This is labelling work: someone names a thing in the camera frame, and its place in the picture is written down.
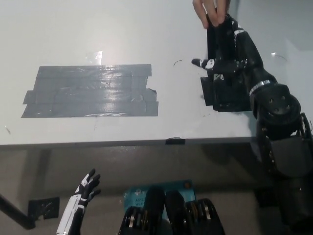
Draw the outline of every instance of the white tabletop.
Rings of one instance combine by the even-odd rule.
[[[273,2],[241,0],[237,19],[266,69],[289,86],[313,119],[313,2]],[[206,72],[191,60],[206,56],[206,32],[191,0],[0,3],[1,146],[146,144],[174,137],[202,143],[254,136],[250,112],[218,113],[205,106],[200,77]],[[21,118],[39,66],[88,65],[88,55],[97,51],[103,51],[103,65],[152,65],[147,88],[157,91],[158,117]],[[173,67],[177,60],[182,61]]]

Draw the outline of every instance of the white robotic hand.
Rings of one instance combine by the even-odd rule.
[[[94,190],[100,183],[100,174],[91,178],[96,170],[92,169],[79,184],[74,195],[68,201],[59,224],[57,235],[79,235],[88,202],[100,193]]]

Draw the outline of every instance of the robot finger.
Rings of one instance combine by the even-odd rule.
[[[95,184],[97,184],[97,185],[99,184],[100,176],[101,176],[100,174],[96,175],[95,177],[93,177],[93,178],[88,182],[88,184],[91,185],[92,188],[94,188],[94,187],[95,187],[95,186],[94,186]]]
[[[88,202],[90,202],[96,195],[98,195],[99,193],[101,192],[100,189],[97,189],[95,191],[92,191],[90,194],[89,194],[89,197],[88,197]]]
[[[96,170],[95,169],[92,169],[91,172],[89,172],[85,177],[84,179],[81,181],[81,184],[83,186],[86,186],[86,184],[88,184],[91,176],[93,176],[95,174]]]

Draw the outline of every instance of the floor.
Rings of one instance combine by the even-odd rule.
[[[227,235],[280,234],[277,208],[259,209],[252,189],[269,184],[249,144],[76,148],[0,152],[0,193],[22,211],[29,199],[60,196],[58,219],[25,231],[0,212],[1,234],[53,235],[71,194],[92,168],[102,193],[89,204],[82,235],[117,234],[123,192],[191,179],[198,199],[215,204]]]

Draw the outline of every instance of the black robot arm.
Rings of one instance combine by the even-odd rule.
[[[209,73],[242,79],[257,119],[257,142],[270,174],[283,222],[293,230],[313,229],[313,144],[308,120],[286,85],[263,67],[249,34],[227,16],[218,27],[233,33],[236,60],[194,59]]]

